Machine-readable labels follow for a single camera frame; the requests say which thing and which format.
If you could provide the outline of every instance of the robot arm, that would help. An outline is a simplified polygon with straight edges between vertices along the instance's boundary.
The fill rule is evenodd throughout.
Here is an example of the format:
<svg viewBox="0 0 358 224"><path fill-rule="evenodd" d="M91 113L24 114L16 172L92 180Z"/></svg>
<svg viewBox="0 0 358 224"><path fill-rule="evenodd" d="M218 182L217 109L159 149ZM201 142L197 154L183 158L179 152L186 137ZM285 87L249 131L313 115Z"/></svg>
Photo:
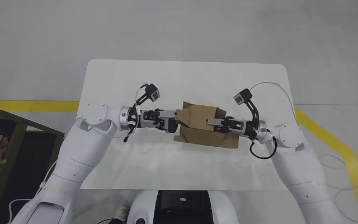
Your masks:
<svg viewBox="0 0 358 224"><path fill-rule="evenodd" d="M257 158L272 158L272 163L281 181L296 199L307 224L342 224L343 219L328 194L326 179L321 164L297 124L282 124L278 127L267 122L257 122L258 112L251 102L248 89L234 99L238 105L245 103L253 118L237 120L232 117L208 119L207 123L217 126L219 132L236 132L252 141L250 152ZM260 157L252 147L266 146L270 156ZM285 148L294 148L294 152Z"/></svg>
<svg viewBox="0 0 358 224"><path fill-rule="evenodd" d="M159 91L153 85L143 85L145 94L133 107L112 109L105 104L88 104L81 119L77 119L61 145L56 167L42 190L26 203L12 223L70 223L74 195L88 174L102 160L117 130L153 127L175 132L175 111L141 111L136 106L145 100L156 101Z"/></svg>

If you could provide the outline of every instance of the yellow tape stripe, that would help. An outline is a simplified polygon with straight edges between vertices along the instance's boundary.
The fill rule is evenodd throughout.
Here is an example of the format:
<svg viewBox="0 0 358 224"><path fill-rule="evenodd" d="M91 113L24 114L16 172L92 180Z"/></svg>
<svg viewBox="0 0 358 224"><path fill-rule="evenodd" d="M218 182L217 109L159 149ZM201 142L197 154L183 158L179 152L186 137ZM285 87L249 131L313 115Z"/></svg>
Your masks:
<svg viewBox="0 0 358 224"><path fill-rule="evenodd" d="M0 110L26 112L74 112L78 101L0 101Z"/></svg>
<svg viewBox="0 0 358 224"><path fill-rule="evenodd" d="M347 165L347 171L351 184L352 186L358 187L358 162L354 151L297 108L296 117L300 124L343 157ZM354 190L354 195L358 203L358 189Z"/></svg>
<svg viewBox="0 0 358 224"><path fill-rule="evenodd" d="M26 112L73 112L78 110L78 101L0 101L0 109L5 111L26 111ZM300 124L305 126L321 141L338 152L347 164L347 171L351 184L358 186L358 162L352 149L343 142L331 135L311 118L296 109L296 117ZM354 190L358 202L358 189Z"/></svg>

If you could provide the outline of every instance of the floor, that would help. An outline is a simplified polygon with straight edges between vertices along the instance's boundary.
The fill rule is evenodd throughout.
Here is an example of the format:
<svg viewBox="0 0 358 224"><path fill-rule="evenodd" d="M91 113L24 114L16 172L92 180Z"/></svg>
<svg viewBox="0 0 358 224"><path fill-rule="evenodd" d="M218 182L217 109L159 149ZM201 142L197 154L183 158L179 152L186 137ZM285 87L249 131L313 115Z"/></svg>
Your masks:
<svg viewBox="0 0 358 224"><path fill-rule="evenodd" d="M283 64L295 106L357 156L357 19L356 0L0 0L0 100L77 101L91 59ZM76 117L14 113L65 133ZM318 155L339 156L304 133ZM345 169L325 171L349 186ZM108 218L137 193L81 190L73 223ZM228 194L241 223L304 223L289 192ZM337 204L358 219L352 192Z"/></svg>

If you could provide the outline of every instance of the white sneaker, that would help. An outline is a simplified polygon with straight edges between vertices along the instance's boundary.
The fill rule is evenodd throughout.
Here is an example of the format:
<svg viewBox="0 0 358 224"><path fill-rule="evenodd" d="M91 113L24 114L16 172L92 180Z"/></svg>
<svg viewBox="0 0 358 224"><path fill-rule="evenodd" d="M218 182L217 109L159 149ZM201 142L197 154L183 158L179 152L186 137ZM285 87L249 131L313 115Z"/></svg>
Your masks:
<svg viewBox="0 0 358 224"><path fill-rule="evenodd" d="M117 219L123 221L123 223L125 223L127 221L128 212L129 212L129 209L127 206L121 206L117 209L116 214L114 215L114 218L117 218Z"/></svg>

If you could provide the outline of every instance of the open cardboard box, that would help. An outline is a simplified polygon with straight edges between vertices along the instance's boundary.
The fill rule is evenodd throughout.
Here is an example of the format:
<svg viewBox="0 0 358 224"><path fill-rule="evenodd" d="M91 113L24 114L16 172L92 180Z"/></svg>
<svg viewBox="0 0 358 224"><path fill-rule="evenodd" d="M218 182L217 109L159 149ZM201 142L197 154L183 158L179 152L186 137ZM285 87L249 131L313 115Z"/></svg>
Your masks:
<svg viewBox="0 0 358 224"><path fill-rule="evenodd" d="M177 110L176 120L181 125L180 135L174 141L221 148L237 148L237 133L219 133L208 125L208 118L225 117L226 111L213 106L196 105L183 102L183 109Z"/></svg>

